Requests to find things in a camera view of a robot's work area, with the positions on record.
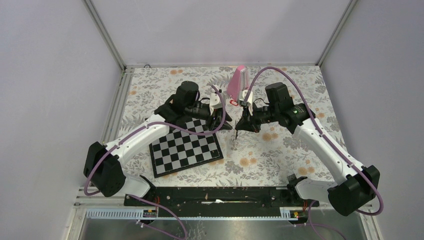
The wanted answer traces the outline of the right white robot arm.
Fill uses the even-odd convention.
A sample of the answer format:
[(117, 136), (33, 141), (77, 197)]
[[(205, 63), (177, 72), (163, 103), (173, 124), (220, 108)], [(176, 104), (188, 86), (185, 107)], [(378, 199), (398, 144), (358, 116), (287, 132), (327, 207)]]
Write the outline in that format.
[(265, 92), (268, 104), (262, 107), (256, 106), (248, 90), (238, 94), (237, 102), (243, 112), (235, 129), (258, 133), (261, 125), (277, 122), (307, 144), (333, 177), (333, 181), (307, 177), (290, 180), (286, 198), (291, 205), (316, 200), (329, 203), (340, 215), (348, 216), (376, 197), (380, 171), (375, 166), (366, 167), (350, 156), (328, 135), (314, 113), (308, 112), (304, 103), (294, 104), (285, 84), (270, 84)]

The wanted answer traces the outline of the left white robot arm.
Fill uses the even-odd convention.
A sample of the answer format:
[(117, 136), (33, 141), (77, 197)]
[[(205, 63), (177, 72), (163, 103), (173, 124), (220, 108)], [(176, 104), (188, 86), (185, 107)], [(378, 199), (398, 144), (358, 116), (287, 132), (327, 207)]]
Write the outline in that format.
[[(137, 128), (106, 144), (94, 142), (88, 149), (83, 169), (86, 177), (84, 194), (102, 194), (104, 197), (125, 194), (136, 198), (144, 206), (152, 204), (155, 200), (152, 184), (142, 176), (125, 173), (123, 167), (143, 148), (173, 130), (197, 136), (212, 135), (219, 131), (228, 122), (226, 104), (221, 90), (215, 85), (211, 88), (209, 103), (201, 106), (198, 84), (184, 81)], [(220, 120), (220, 123), (213, 123), (206, 132), (194, 132), (182, 127), (187, 118)]]

